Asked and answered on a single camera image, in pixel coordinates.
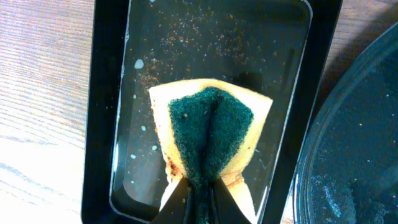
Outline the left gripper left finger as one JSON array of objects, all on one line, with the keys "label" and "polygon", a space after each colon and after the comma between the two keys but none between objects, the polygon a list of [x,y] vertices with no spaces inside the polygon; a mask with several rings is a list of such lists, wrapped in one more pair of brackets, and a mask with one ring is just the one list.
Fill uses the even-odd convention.
[{"label": "left gripper left finger", "polygon": [[189,224],[191,220],[192,188],[189,180],[182,178],[151,224]]}]

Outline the green and yellow sponge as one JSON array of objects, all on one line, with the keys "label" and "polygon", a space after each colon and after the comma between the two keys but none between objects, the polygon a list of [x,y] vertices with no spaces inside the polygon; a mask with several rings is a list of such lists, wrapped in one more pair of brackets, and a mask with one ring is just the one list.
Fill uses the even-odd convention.
[{"label": "green and yellow sponge", "polygon": [[257,221],[243,170],[251,161],[273,100],[228,82],[200,78],[149,88],[166,163],[165,207],[182,178],[196,194],[196,221],[209,223],[206,188],[221,179],[245,218]]}]

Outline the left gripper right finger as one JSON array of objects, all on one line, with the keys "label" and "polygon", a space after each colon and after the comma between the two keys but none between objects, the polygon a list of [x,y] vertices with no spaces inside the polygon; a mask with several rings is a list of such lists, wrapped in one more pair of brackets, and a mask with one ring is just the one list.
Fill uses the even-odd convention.
[{"label": "left gripper right finger", "polygon": [[221,178],[210,184],[211,224],[250,224]]}]

